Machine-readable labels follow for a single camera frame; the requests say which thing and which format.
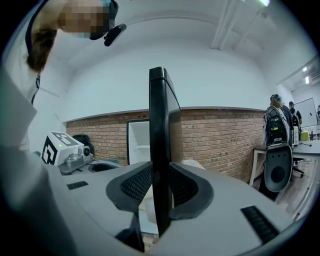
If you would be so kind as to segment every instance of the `gray floor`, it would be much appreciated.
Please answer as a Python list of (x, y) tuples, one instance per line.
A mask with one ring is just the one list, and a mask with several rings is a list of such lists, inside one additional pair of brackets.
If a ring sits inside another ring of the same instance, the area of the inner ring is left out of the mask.
[[(279, 207), (281, 207), (294, 219), (297, 217), (295, 216), (295, 213), (300, 207), (301, 202), (308, 191), (308, 184), (311, 179), (310, 177), (312, 176), (313, 172), (316, 171), (317, 163), (315, 160), (305, 159), (298, 162), (298, 165), (296, 167), (304, 172), (303, 177), (301, 178), (300, 173), (294, 171), (292, 181), (284, 190), (279, 193), (277, 199), (275, 200), (275, 203), (278, 204)], [(253, 187), (258, 190), (260, 182), (261, 178), (253, 183)], [(319, 189), (320, 185), (318, 184), (316, 186), (316, 189), (314, 190), (313, 195), (311, 195), (310, 202), (307, 203), (305, 210), (303, 211), (304, 215), (308, 214), (309, 209), (313, 205), (312, 202), (314, 201), (314, 198), (318, 196)]]

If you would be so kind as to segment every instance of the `ceiling light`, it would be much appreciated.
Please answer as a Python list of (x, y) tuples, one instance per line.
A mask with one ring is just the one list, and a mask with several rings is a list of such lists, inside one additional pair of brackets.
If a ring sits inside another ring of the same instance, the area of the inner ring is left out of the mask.
[(270, 3), (270, 0), (259, 0), (261, 3), (263, 3), (264, 6), (268, 6)]

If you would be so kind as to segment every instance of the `desk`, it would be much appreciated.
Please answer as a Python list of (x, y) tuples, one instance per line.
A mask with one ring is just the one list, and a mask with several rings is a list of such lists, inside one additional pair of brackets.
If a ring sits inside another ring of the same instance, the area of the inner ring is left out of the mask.
[[(293, 157), (294, 158), (302, 158), (302, 159), (311, 159), (316, 160), (315, 163), (316, 171), (312, 173), (310, 177), (309, 184), (307, 186), (306, 194), (300, 204), (299, 209), (297, 210), (296, 214), (301, 214), (302, 210), (306, 206), (307, 202), (311, 194), (313, 193), (316, 187), (316, 180), (320, 180), (320, 140), (312, 140), (312, 141), (302, 141), (304, 144), (299, 144), (293, 148)], [(259, 145), (256, 146), (254, 149), (254, 156), (253, 156), (253, 166), (252, 166), (252, 173), (250, 178), (249, 185), (252, 186), (254, 183), (254, 179), (256, 176), (256, 169), (257, 169), (257, 161), (258, 161), (258, 154), (265, 154), (266, 153), (266, 146)]]

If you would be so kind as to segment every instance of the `black monitor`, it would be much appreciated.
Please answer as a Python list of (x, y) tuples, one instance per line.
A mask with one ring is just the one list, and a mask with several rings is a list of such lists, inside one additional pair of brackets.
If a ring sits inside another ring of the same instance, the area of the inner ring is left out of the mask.
[(170, 224), (169, 213), (173, 205), (169, 163), (181, 163), (184, 159), (180, 106), (164, 67), (149, 70), (149, 126), (153, 199), (161, 236)]

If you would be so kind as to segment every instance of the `whiteboard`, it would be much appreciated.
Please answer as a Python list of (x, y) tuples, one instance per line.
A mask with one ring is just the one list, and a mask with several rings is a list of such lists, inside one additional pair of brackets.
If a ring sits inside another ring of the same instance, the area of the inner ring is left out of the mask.
[(294, 104), (294, 108), (300, 111), (302, 117), (301, 127), (316, 126), (318, 124), (314, 98)]

